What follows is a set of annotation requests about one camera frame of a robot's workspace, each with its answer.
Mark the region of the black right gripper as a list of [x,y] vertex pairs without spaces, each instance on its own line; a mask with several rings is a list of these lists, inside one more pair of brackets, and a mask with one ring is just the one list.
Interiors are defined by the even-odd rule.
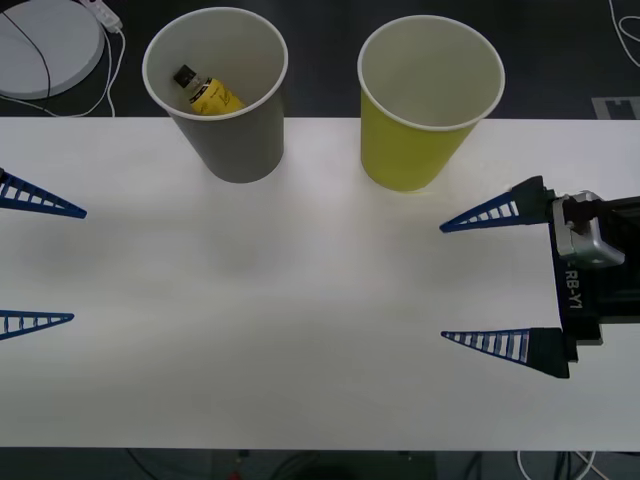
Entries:
[[[544,186],[542,176],[530,177],[439,229],[452,233],[547,223],[554,199],[555,192]],[[441,336],[554,378],[569,379],[569,361],[578,360],[577,348],[603,343],[602,325],[639,322],[638,197],[559,197],[550,206],[550,237],[562,330],[442,331]]]

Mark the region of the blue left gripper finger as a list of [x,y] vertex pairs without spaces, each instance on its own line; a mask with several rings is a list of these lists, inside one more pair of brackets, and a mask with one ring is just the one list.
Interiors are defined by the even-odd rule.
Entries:
[[84,219],[87,212],[53,193],[1,170],[1,208]]
[[72,313],[2,311],[1,340],[7,340],[29,333],[52,328],[74,319]]

